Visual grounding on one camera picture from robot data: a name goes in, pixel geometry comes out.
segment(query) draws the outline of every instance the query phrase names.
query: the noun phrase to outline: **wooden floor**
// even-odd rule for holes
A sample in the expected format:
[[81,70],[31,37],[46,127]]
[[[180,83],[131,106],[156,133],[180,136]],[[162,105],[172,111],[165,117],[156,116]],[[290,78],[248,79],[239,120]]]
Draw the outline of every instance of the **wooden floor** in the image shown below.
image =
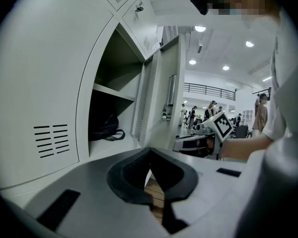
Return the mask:
[[154,179],[149,179],[145,186],[145,192],[153,197],[153,209],[152,213],[158,222],[162,223],[163,207],[164,207],[164,192],[160,188],[159,184]]

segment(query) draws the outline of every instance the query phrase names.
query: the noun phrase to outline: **black and white square marker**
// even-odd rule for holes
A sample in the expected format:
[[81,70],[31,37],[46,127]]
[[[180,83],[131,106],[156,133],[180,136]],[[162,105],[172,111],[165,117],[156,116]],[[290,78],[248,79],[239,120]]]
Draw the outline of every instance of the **black and white square marker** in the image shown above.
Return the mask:
[[232,129],[231,124],[227,120],[226,116],[222,114],[214,121],[215,126],[218,128],[221,136],[224,138]]

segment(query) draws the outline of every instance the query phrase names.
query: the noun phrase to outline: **white sleeve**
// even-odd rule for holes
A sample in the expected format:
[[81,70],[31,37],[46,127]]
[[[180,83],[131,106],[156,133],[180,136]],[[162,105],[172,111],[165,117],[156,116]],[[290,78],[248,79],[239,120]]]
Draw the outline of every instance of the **white sleeve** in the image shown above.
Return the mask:
[[263,133],[268,136],[270,139],[276,141],[279,138],[282,138],[285,134],[286,123],[279,111],[279,108],[276,108],[274,100],[275,89],[272,87],[271,97],[270,97],[270,108],[268,114],[268,121],[263,129]]

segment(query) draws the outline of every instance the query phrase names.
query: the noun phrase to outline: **bag strap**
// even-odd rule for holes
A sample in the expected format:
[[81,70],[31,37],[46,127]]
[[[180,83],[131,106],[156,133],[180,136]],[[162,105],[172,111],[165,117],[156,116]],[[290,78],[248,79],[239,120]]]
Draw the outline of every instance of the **bag strap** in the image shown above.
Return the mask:
[[106,137],[105,139],[108,140],[108,141],[117,141],[117,140],[123,140],[125,138],[125,132],[122,130],[122,129],[118,129],[116,130],[116,133],[117,132],[122,132],[123,134],[121,135],[121,137],[117,138],[117,137],[113,137],[113,136],[109,136],[109,137]]

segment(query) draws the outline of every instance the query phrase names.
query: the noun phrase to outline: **backpack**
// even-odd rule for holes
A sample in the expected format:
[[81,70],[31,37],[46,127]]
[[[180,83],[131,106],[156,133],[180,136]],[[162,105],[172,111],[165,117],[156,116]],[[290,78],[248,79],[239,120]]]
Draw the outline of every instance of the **backpack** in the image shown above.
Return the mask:
[[[111,114],[100,117],[97,120],[91,120],[88,123],[88,140],[96,141],[100,139],[106,139],[109,141],[123,140],[125,138],[125,132],[122,129],[118,129],[118,118]],[[122,132],[122,136],[117,138],[113,137],[117,132]]]

